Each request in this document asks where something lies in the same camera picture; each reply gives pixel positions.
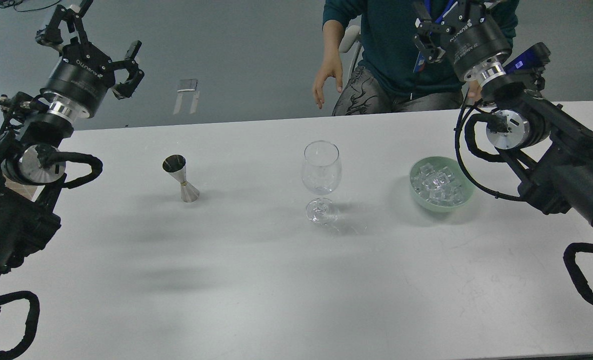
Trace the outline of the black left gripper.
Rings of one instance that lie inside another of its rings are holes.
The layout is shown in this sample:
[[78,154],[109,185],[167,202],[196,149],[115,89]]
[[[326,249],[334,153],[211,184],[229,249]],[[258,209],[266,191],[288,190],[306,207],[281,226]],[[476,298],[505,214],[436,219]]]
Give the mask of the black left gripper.
[[[41,88],[41,95],[47,100],[57,94],[75,101],[84,108],[88,118],[97,114],[109,88],[118,100],[125,100],[134,95],[145,77],[136,60],[143,45],[138,39],[130,44],[120,61],[112,61],[88,40],[82,20],[92,4],[92,0],[82,0],[79,5],[68,8],[57,4],[52,16],[35,35],[36,43],[61,55],[46,85]],[[64,45],[61,23],[66,24],[70,34],[76,34],[68,45]],[[113,72],[123,69],[128,73],[125,82],[115,84]]]

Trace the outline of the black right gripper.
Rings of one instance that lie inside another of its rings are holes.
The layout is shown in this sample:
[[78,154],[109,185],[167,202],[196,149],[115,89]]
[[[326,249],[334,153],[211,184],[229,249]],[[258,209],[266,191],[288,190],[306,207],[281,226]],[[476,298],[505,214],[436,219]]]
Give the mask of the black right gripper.
[[[436,19],[430,14],[431,2],[412,4],[417,15],[413,43],[418,49],[418,66],[448,59],[457,78],[468,82],[468,73],[475,66],[493,58],[504,62],[512,54],[496,23],[507,15],[506,0],[452,0]],[[445,21],[448,14],[449,24]],[[443,48],[434,43],[433,35],[444,35]]]

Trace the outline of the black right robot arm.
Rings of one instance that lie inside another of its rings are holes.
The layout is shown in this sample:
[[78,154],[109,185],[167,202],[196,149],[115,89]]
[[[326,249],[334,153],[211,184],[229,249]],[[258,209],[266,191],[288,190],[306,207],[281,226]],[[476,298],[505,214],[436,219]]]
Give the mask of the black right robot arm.
[[[479,84],[482,103],[496,106],[481,112],[480,101],[462,105],[454,128],[459,167],[471,183],[497,199],[525,202],[546,215],[573,208],[593,228],[593,131],[543,97],[543,71],[550,62],[544,43],[509,60],[511,46],[491,14],[497,4],[452,0],[437,19],[425,3],[414,4],[413,41],[425,61],[449,60],[459,80]],[[518,195],[476,182],[463,162],[461,139],[475,157],[507,164],[520,180]],[[593,255],[593,244],[569,244],[562,256],[578,294],[593,306],[578,253]]]

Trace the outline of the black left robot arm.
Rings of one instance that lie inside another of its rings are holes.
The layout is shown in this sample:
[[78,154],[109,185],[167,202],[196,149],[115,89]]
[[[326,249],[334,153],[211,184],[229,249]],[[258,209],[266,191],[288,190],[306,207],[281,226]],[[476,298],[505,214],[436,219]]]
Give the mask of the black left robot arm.
[[[108,92],[130,98],[145,73],[136,60],[141,41],[130,44],[123,59],[113,60],[87,37],[84,15],[92,5],[57,4],[35,40],[58,52],[58,63],[38,95],[0,96],[0,278],[42,251],[61,228],[54,209],[63,189],[93,182],[103,170],[90,154],[62,152],[59,145],[74,133],[77,119],[97,113]],[[38,330],[39,298],[31,291],[0,295],[3,305],[29,305],[21,340],[0,350],[0,360],[15,360],[33,343]]]

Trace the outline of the person's bare hand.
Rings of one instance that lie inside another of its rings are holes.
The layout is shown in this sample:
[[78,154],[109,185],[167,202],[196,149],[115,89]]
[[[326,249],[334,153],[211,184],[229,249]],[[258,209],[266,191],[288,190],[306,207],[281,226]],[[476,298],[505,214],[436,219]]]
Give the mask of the person's bare hand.
[[328,79],[335,80],[335,89],[341,94],[343,92],[343,65],[340,57],[326,57],[322,60],[312,84],[312,97],[317,109],[322,110],[326,103],[324,85]]

